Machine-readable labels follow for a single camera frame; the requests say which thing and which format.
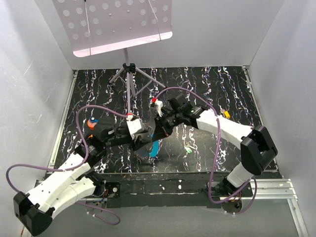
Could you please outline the key with green tag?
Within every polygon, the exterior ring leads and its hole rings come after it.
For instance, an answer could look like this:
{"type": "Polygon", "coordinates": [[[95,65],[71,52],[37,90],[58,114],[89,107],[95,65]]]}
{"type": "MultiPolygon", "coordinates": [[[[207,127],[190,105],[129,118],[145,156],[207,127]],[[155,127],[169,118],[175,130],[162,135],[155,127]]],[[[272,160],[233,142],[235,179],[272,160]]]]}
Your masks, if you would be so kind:
{"type": "Polygon", "coordinates": [[[195,152],[196,148],[195,145],[191,142],[184,141],[184,148],[187,151],[187,153],[191,154],[192,152],[195,152]]]}

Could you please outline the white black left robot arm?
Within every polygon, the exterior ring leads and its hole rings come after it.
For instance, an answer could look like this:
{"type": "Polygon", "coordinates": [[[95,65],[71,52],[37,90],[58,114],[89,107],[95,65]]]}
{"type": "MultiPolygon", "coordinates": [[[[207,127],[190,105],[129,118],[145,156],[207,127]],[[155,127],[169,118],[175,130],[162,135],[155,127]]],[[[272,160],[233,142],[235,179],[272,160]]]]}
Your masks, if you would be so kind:
{"type": "Polygon", "coordinates": [[[64,209],[87,196],[101,197],[105,180],[92,167],[104,156],[107,147],[130,144],[137,150],[146,144],[142,120],[128,114],[116,124],[111,117],[87,121],[90,133],[69,158],[48,178],[26,193],[13,198],[14,212],[34,237],[42,234],[64,209]]]}

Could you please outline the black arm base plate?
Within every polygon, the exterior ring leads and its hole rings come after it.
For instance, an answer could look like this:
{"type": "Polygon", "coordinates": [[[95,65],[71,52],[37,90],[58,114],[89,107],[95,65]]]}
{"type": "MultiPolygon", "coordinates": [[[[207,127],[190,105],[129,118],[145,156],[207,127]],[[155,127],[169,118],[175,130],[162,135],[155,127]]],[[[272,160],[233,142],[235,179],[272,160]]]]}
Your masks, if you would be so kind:
{"type": "Polygon", "coordinates": [[[220,208],[208,199],[209,173],[108,173],[100,175],[109,190],[107,208],[206,206],[220,208]]]}

